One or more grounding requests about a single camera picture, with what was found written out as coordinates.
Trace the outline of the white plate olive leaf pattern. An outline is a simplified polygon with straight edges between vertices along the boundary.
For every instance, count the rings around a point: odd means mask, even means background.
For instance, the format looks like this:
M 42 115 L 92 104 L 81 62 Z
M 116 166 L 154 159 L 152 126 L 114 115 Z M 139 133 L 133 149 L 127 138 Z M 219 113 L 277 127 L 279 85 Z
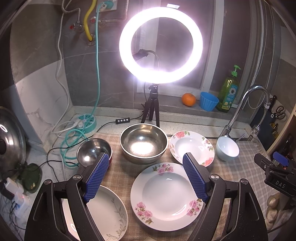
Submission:
M 128 214 L 121 199 L 109 188 L 100 186 L 87 208 L 105 240 L 121 240 L 128 227 Z

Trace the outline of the large stainless steel bowl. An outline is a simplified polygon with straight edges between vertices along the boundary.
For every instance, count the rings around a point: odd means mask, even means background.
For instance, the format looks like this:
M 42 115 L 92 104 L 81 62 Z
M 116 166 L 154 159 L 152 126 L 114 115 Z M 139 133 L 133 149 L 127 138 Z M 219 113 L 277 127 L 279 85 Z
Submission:
M 168 148 L 168 137 L 159 127 L 137 123 L 127 127 L 120 136 L 120 146 L 128 161 L 137 165 L 152 164 Z

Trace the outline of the chrome kitchen faucet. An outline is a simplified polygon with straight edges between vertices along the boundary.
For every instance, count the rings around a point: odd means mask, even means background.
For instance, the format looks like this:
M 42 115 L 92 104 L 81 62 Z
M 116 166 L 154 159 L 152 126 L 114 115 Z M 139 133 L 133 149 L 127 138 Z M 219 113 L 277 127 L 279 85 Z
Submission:
M 243 110 L 243 108 L 245 107 L 249 96 L 251 95 L 251 93 L 260 90 L 263 92 L 264 94 L 264 98 L 263 98 L 263 103 L 264 103 L 264 113 L 263 116 L 259 122 L 258 125 L 256 125 L 253 130 L 256 132 L 256 134 L 259 133 L 260 131 L 260 126 L 261 123 L 263 122 L 267 111 L 269 110 L 270 107 L 270 101 L 269 101 L 269 92 L 267 91 L 267 89 L 265 87 L 263 87 L 262 85 L 252 85 L 250 88 L 247 89 L 247 91 L 245 92 L 245 94 L 243 95 L 241 102 L 238 104 L 238 107 L 236 108 L 235 113 L 233 114 L 232 118 L 229 120 L 228 124 L 223 128 L 221 134 L 219 135 L 219 137 L 228 137 L 230 138 L 230 132 L 232 130 L 232 127 L 234 125 L 234 123 L 236 122 L 237 118 L 239 117 L 239 114 L 241 113 L 241 111 Z

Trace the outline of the black inline light controller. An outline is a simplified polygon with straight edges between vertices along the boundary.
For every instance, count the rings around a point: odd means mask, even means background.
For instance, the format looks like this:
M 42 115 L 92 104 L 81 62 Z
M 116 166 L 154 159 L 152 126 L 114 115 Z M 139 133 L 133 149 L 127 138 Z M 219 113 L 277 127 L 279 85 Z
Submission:
M 130 122 L 130 118 L 118 118 L 115 120 L 115 123 L 117 125 L 122 124 L 122 123 L 129 123 Z

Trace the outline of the black scissors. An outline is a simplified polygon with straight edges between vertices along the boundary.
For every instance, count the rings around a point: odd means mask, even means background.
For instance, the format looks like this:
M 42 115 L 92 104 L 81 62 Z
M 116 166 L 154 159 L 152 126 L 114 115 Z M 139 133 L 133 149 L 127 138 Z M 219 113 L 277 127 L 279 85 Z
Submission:
M 275 118 L 278 120 L 283 120 L 286 116 L 285 107 L 280 105 L 276 108 L 275 112 L 271 114 L 271 118 Z

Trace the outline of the teal round power strip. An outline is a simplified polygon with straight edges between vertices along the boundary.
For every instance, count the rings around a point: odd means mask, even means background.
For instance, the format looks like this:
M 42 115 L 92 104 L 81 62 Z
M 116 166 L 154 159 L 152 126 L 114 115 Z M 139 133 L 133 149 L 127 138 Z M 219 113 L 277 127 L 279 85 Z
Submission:
M 96 117 L 90 114 L 80 115 L 74 121 L 74 128 L 83 131 L 84 133 L 92 132 L 95 130 L 96 126 Z

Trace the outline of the green dish soap bottle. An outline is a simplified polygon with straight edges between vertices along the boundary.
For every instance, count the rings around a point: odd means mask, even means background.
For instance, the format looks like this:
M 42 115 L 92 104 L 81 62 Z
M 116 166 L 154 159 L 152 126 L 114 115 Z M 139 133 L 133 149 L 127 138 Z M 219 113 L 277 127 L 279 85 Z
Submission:
M 222 85 L 222 88 L 218 94 L 218 104 L 216 106 L 216 109 L 227 113 L 236 97 L 236 93 L 238 90 L 239 82 L 237 80 L 237 70 L 240 70 L 241 68 L 238 65 L 234 65 L 234 70 L 230 71 L 230 75 L 226 77 L 224 84 Z

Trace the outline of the light blue ceramic bowl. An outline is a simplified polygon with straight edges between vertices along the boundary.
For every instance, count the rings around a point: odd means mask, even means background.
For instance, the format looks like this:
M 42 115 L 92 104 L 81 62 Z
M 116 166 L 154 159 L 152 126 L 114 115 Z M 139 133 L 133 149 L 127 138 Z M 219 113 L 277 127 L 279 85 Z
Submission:
M 222 161 L 232 161 L 239 156 L 239 147 L 228 137 L 219 137 L 216 143 L 216 154 Z

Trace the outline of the large pink floral plate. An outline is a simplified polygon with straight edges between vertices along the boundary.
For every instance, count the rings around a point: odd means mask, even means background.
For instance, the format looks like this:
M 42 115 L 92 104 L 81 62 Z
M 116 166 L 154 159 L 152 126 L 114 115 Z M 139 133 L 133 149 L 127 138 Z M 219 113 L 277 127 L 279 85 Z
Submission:
M 162 232 L 190 225 L 204 205 L 183 166 L 176 163 L 159 163 L 144 169 L 133 182 L 130 202 L 144 225 Z

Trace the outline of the dark green dish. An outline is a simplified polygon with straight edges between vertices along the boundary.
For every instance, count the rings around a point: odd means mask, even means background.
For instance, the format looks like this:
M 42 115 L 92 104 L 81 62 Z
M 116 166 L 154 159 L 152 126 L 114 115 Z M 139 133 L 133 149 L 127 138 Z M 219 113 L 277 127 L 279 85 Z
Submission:
M 21 166 L 19 173 L 23 188 L 29 193 L 35 193 L 42 180 L 41 168 L 37 164 L 31 163 Z

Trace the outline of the black mini tripod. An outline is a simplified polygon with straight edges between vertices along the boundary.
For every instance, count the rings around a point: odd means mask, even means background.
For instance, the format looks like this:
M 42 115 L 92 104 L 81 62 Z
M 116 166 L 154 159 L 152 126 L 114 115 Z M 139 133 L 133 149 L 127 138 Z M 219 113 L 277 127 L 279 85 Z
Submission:
M 158 100 L 158 84 L 152 84 L 149 87 L 150 93 L 149 98 L 144 106 L 144 113 L 141 119 L 141 123 L 144 123 L 147 115 L 149 115 L 149 121 L 152 121 L 153 116 L 155 114 L 156 118 L 156 126 L 160 127 L 160 119 L 159 119 L 159 100 Z

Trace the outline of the small pink floral plate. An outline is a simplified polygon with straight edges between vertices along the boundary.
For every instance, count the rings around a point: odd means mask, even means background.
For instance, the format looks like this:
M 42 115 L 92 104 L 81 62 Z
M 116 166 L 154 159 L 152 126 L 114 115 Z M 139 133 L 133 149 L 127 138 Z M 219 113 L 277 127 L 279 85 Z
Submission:
M 179 131 L 169 140 L 172 156 L 183 163 L 185 153 L 191 153 L 199 165 L 208 167 L 215 158 L 215 151 L 210 141 L 199 133 L 192 131 Z

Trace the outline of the red steel-lined bowl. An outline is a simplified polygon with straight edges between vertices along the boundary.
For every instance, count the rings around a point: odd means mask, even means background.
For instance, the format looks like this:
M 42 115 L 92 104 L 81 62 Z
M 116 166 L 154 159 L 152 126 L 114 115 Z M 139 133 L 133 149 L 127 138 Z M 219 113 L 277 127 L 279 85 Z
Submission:
M 83 142 L 77 150 L 77 160 L 80 165 L 87 167 L 93 164 L 101 153 L 109 156 L 109 163 L 112 160 L 111 145 L 101 138 L 91 138 Z

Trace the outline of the orange tangerine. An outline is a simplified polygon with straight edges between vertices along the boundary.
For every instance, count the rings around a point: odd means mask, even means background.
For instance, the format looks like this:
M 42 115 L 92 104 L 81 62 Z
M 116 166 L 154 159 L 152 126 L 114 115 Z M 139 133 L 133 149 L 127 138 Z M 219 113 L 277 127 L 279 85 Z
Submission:
M 184 104 L 187 107 L 192 107 L 196 103 L 196 97 L 191 93 L 185 93 L 181 97 L 182 104 Z

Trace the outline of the blue fluted cup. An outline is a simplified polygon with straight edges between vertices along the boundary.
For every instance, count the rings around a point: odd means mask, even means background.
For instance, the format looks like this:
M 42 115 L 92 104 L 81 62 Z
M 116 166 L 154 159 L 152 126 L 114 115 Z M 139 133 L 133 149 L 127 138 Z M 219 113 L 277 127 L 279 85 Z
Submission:
M 218 104 L 219 99 L 208 92 L 200 93 L 200 107 L 205 111 L 212 111 Z

